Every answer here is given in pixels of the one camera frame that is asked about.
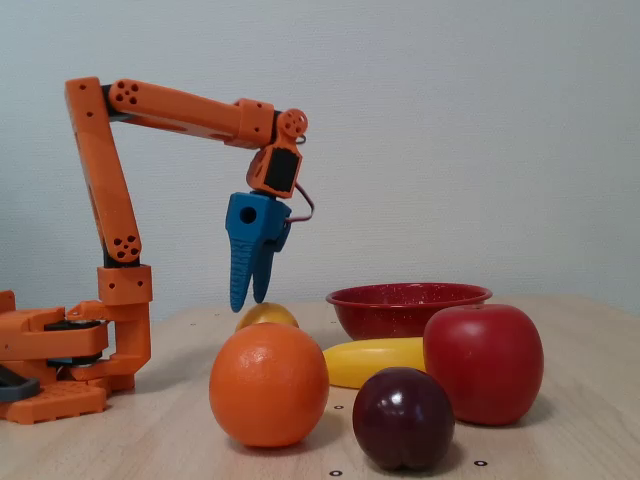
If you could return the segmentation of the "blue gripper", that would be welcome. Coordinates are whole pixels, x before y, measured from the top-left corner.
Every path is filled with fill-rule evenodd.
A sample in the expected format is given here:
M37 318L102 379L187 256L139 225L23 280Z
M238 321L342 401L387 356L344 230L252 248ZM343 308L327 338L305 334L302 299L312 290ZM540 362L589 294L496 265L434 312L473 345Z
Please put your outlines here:
M225 227L230 238L230 307L239 312L249 283L253 298L262 303L271 279L273 257L289 236L291 209L275 198L259 193L237 192L229 199Z

